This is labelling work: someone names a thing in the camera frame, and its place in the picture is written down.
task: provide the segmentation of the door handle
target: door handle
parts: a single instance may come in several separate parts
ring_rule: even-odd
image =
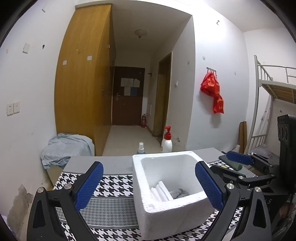
[[[116,93],[116,100],[118,100],[119,96],[120,96],[119,93]]]

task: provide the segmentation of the ceiling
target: ceiling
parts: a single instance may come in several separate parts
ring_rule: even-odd
[[[113,11],[113,26],[116,50],[140,50],[153,52],[176,30],[188,21],[188,13],[143,1],[110,1]],[[141,39],[137,29],[148,34]]]
[[[242,32],[284,27],[280,19],[260,0],[203,0]]]

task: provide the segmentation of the styrofoam box rim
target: styrofoam box rim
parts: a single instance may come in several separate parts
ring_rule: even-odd
[[[150,192],[149,184],[144,172],[144,168],[142,166],[142,159],[144,158],[152,158],[152,157],[162,157],[162,156],[179,156],[179,155],[190,155],[196,162],[203,161],[197,154],[193,151],[181,151],[181,152],[171,152],[171,153],[154,153],[154,154],[145,154],[145,155],[133,155],[133,165],[135,168],[135,174],[137,176],[137,180],[140,187],[141,199],[143,202],[143,207],[145,212],[147,213],[157,213],[163,212],[171,209],[176,209],[179,207],[186,206],[191,203],[195,203],[207,198],[207,195],[204,191],[191,194],[186,197],[174,199],[172,201],[167,202],[159,202],[152,197]]]

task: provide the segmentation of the bunk bed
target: bunk bed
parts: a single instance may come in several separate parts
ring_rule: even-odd
[[[296,76],[289,75],[288,70],[296,69],[294,67],[288,66],[277,66],[277,65],[262,65],[257,56],[254,56],[255,59],[255,72],[256,72],[256,93],[255,93],[255,108],[254,108],[254,116],[252,120],[252,125],[250,129],[249,138],[247,141],[247,145],[244,151],[244,154],[249,154],[251,150],[256,147],[262,146],[266,142],[271,115],[272,115],[272,101],[274,99],[283,100],[286,102],[290,102],[295,104],[296,102],[296,85],[289,83],[289,78],[296,78]],[[273,78],[266,71],[265,67],[273,67],[273,68],[282,68],[286,71],[286,79],[287,82],[277,82],[274,81]],[[267,120],[267,128],[264,134],[254,135],[255,123],[258,112],[258,102],[259,102],[259,88],[263,87],[271,96],[269,117]]]

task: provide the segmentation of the red bag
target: red bag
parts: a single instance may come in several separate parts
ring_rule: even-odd
[[[204,77],[201,85],[200,85],[201,92],[205,93],[206,95],[214,97],[213,103],[213,112],[215,113],[223,113],[223,104],[224,101],[220,95],[220,85],[216,80],[214,73],[209,72]]]

